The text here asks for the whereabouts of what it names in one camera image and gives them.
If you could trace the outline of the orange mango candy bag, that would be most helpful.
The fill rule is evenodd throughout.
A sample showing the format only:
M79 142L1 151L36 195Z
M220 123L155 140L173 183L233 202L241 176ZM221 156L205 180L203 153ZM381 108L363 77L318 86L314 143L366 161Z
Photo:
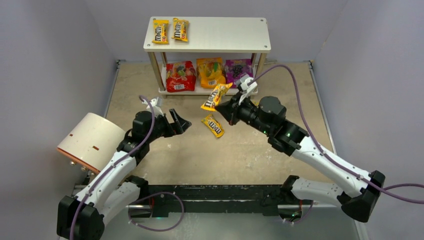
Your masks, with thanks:
M204 89L213 89L218 84L225 84L226 77L221 57L198 58L196 60L197 78Z

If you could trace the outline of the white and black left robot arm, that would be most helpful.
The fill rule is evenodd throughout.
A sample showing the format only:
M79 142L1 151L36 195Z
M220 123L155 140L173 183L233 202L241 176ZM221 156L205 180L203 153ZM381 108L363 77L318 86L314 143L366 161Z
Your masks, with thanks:
M113 122L88 113L57 150L75 164L92 171L95 178L74 196L58 204L57 235L68 240L98 240L107 224L128 204L145 198L148 182L131 171L158 138L181 135L191 122L170 109L169 122L160 110L140 111L132 128L124 131Z

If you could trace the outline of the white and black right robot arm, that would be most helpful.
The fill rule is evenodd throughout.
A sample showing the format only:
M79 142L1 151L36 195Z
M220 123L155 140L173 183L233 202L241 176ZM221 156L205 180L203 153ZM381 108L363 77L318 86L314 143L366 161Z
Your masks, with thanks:
M378 188L386 179L383 173L356 167L315 143L310 133L286 119L287 109L277 97L263 97L258 105L248 97L243 101L240 98L237 94L215 109L231 126L239 121L246 123L264 133L278 152L308 164L332 180L325 183L291 175L283 184L287 195L340 207L358 222L369 221L381 195Z

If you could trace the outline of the purple grape candy bag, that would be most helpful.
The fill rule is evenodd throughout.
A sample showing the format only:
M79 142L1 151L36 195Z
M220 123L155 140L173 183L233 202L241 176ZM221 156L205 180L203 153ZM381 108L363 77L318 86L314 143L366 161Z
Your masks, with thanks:
M226 83L232 83L231 88L237 88L236 81L244 75L253 77L252 61L246 59L228 59L224 64Z

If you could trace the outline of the red mixed fruit candy bag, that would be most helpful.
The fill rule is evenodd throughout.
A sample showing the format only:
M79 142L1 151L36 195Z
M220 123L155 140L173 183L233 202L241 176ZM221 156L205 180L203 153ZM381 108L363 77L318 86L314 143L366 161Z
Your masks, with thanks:
M166 90L170 93L193 92L197 75L191 61L180 61L166 64Z

